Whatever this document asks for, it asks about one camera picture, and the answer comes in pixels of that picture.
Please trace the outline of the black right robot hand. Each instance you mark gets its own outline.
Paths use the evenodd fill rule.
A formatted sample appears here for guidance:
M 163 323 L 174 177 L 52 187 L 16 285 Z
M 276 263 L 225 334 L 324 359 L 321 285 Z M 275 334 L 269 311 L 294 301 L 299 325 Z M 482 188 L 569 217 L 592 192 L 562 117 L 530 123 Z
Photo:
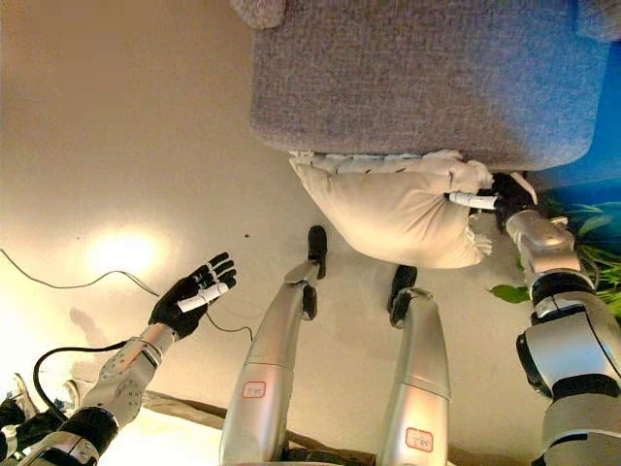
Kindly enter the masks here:
M 444 197 L 473 212 L 494 214 L 497 228 L 505 233 L 507 222 L 513 215 L 538 207 L 537 194 L 519 172 L 496 173 L 492 179 L 491 188 L 481 189 L 477 193 L 454 191 L 445 193 Z

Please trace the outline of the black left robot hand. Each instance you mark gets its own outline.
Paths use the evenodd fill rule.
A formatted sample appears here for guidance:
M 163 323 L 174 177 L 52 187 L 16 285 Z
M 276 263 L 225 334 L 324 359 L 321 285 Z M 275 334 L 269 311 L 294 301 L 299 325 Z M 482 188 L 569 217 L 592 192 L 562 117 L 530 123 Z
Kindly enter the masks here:
M 178 340 L 191 335 L 210 303 L 236 285 L 237 271 L 228 252 L 223 252 L 179 279 L 155 304 L 148 324 L 164 324 Z

